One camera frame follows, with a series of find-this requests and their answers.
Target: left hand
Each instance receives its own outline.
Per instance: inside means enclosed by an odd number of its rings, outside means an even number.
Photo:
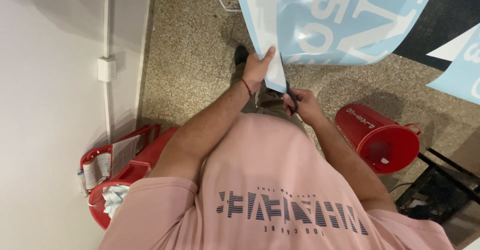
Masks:
[[[275,55],[275,47],[272,46],[268,49],[265,57],[260,60],[258,54],[251,53],[247,58],[247,64],[243,70],[243,80],[247,82],[252,93],[260,90],[265,75],[267,74],[268,65]]]

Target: red trash can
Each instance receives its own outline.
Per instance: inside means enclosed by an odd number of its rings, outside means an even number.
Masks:
[[[335,124],[357,154],[378,174],[407,167],[420,150],[421,131],[417,124],[402,126],[361,104],[342,107],[335,115]]]

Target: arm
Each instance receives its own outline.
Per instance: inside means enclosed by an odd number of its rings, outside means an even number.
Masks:
[[[262,60],[256,53],[249,55],[243,79],[252,93],[260,89],[274,54],[275,48],[271,47]],[[197,181],[203,161],[231,127],[249,98],[248,89],[242,81],[230,87],[172,136],[149,177],[183,177]]]
[[[312,91],[291,88],[297,96],[298,114],[315,131],[327,162],[348,182],[364,210],[381,209],[397,212],[387,189],[370,167],[355,153],[320,110]],[[293,107],[288,94],[283,96],[284,107]]]

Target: scissors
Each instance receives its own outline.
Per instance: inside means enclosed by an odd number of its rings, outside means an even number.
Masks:
[[[282,53],[279,53],[280,54],[280,60],[282,61],[282,69],[283,69],[283,74],[285,75],[285,68],[283,67],[283,59],[282,59]],[[298,101],[297,101],[297,96],[295,96],[292,91],[290,90],[290,84],[289,82],[285,81],[286,83],[286,93],[290,96],[290,98],[292,99],[293,101],[293,105],[295,106],[294,109],[292,109],[290,107],[290,105],[288,106],[288,109],[290,110],[290,114],[293,115],[295,114],[295,112],[297,112],[298,108],[299,108],[299,104],[298,104]]]

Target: shoe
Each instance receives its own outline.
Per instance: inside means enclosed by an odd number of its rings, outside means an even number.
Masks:
[[[238,66],[240,63],[247,62],[248,57],[248,50],[243,45],[239,45],[237,49],[235,49],[235,53],[233,55],[233,60],[235,61],[235,66]]]

